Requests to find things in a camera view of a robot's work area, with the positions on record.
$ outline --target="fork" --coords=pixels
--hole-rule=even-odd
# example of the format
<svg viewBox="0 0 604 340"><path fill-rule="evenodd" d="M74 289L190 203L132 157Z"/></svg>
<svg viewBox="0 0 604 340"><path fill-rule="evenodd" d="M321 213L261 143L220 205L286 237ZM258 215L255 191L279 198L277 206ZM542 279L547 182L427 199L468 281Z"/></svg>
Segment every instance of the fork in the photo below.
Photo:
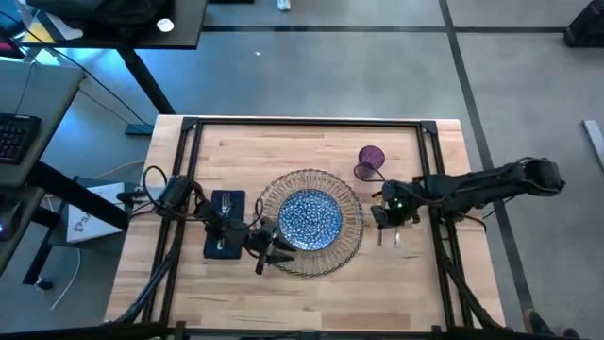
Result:
<svg viewBox="0 0 604 340"><path fill-rule="evenodd" d="M223 194L223 202L222 205L220 207L221 212L223 214L223 218L228 217L228 213L230 211L230 193L225 193ZM218 243L216 244L216 248L218 250L222 250L225 247L225 239L221 238L220 240L218 240Z"/></svg>

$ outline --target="black keyboard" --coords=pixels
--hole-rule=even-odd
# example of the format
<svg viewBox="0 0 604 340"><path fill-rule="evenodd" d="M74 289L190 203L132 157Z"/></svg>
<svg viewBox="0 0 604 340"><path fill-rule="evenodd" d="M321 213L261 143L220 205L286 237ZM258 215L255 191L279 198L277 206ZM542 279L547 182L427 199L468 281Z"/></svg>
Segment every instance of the black keyboard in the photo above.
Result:
<svg viewBox="0 0 604 340"><path fill-rule="evenodd" d="M39 127L38 117L0 113L0 163L19 164Z"/></svg>

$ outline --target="wooden tabletop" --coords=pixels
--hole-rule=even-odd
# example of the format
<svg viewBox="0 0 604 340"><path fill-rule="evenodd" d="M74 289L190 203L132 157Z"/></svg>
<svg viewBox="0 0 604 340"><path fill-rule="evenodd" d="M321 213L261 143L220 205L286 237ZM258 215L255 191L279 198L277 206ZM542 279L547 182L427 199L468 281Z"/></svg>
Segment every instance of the wooden tabletop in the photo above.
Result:
<svg viewBox="0 0 604 340"><path fill-rule="evenodd" d="M157 165L166 172L172 169L181 121L182 116L159 117L146 166ZM468 172L460 122L438 120L437 126L446 173ZM202 184L206 196L218 189L245 190L245 214L250 220L253 203L266 185L293 170L315 168L328 171L353 188L362 202L367 228L359 253L350 263L330 275L302 279L274 267L259 277L254 273L255 260L245 253L240 260L204 259L203 226L187 223L171 324L182 320L187 328L400 332L429 331L432 325L445 324L427 210L420 210L421 223L401 230L400 248L393 247L392 230L384 232L384 244L378 246L378 230L369 207L379 183L361 182L352 173L359 150L376 145L386 154L380 169L384 176L411 180L421 175L414 130L220 125L205 125L203 129L195 180ZM188 166L191 139L183 171ZM151 174L148 182L162 184L159 176ZM131 222L106 319L122 314L149 279L159 222L152 214ZM503 324L485 232L468 220L457 229L468 285L492 317ZM456 322L461 324L457 292L451 286ZM162 297L163 286L154 320L159 319Z"/></svg>

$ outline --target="purple glass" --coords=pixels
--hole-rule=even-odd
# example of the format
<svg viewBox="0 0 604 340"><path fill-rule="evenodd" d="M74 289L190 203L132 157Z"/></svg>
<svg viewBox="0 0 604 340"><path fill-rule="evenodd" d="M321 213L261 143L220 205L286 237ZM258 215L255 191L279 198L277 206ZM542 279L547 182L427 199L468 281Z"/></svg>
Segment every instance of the purple glass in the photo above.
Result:
<svg viewBox="0 0 604 340"><path fill-rule="evenodd" d="M366 166L357 166L356 173L362 179L369 179L376 172L372 170L379 169L386 161L384 152L377 146L368 145L359 151L359 164Z"/></svg>

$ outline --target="blue and white plate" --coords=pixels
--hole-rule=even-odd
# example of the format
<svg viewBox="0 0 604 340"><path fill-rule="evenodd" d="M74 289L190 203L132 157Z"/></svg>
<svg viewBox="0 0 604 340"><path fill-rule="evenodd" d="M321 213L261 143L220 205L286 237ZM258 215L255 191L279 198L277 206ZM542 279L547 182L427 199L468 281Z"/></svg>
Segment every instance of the blue and white plate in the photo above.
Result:
<svg viewBox="0 0 604 340"><path fill-rule="evenodd" d="M330 194L305 189L283 201L278 221L281 233L292 246L301 250L319 250L338 238L342 211Z"/></svg>

